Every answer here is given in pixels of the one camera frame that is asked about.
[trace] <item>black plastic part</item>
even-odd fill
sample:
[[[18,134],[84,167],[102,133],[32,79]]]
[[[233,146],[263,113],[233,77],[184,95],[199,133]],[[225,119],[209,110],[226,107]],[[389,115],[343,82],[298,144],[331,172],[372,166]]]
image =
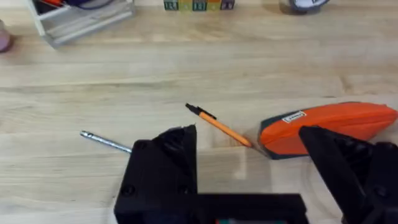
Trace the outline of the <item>black plastic part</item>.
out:
[[[299,194],[197,194],[196,141],[191,125],[134,144],[114,208],[119,224],[308,224]]]
[[[345,224],[398,223],[398,147],[319,127],[299,133],[344,214]]]
[[[217,119],[214,115],[212,115],[211,113],[205,111],[204,109],[200,108],[199,106],[193,106],[190,105],[189,103],[186,103],[185,106],[192,111],[194,114],[198,115],[202,112],[204,112],[205,114],[207,114],[208,116],[212,117],[213,119]]]

